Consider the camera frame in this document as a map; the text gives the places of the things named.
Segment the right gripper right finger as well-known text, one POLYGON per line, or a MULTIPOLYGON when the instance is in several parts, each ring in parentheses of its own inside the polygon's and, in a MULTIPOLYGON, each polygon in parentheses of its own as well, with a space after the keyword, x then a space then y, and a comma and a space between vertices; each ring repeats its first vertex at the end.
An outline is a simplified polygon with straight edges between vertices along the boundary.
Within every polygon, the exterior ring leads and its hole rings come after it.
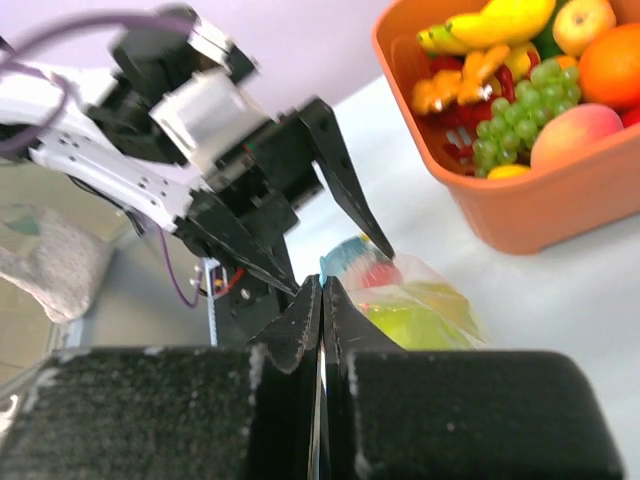
POLYGON ((335 479, 621 479, 586 375, 552 351, 412 351, 323 287, 335 479))

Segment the clear zip top bag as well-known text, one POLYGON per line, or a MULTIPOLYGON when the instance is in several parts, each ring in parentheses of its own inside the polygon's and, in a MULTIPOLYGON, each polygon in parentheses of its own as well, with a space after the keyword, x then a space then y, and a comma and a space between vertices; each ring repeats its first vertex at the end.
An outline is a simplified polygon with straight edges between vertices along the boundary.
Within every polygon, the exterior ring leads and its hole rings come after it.
POLYGON ((421 259, 388 259, 365 235, 320 258, 320 278, 335 276, 354 306, 406 350, 478 349, 488 337, 469 300, 421 259))

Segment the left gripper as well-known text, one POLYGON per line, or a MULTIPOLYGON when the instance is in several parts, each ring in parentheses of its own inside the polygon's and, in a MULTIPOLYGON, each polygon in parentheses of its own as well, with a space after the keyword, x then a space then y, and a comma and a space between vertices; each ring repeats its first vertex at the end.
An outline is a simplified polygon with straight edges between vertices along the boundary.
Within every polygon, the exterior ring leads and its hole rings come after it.
POLYGON ((199 257, 243 268, 295 295, 290 261, 275 251, 298 223, 296 210, 322 189, 390 260, 395 250, 373 215, 333 109, 312 98, 298 114, 268 121, 215 163, 177 221, 175 236, 199 257))

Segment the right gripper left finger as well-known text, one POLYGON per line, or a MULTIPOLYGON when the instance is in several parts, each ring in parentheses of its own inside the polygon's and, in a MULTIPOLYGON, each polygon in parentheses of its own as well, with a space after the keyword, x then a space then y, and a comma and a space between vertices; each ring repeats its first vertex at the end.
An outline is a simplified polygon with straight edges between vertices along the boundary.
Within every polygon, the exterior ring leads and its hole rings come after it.
POLYGON ((89 348, 27 379, 5 479, 314 479, 322 288, 242 347, 89 348))

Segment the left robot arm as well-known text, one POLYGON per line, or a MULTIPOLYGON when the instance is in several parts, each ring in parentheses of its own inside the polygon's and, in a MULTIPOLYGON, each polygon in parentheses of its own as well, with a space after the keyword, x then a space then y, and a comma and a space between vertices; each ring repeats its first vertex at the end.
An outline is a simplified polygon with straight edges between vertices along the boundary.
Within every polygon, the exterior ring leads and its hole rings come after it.
POLYGON ((244 89, 256 70, 229 34, 186 5, 69 16, 1 55, 1 153, 65 174, 195 256, 288 294, 298 284, 275 241, 322 188, 392 259, 331 107, 315 97, 272 117, 244 89), (59 71, 24 64, 101 27, 120 36, 116 68, 93 96, 59 71))

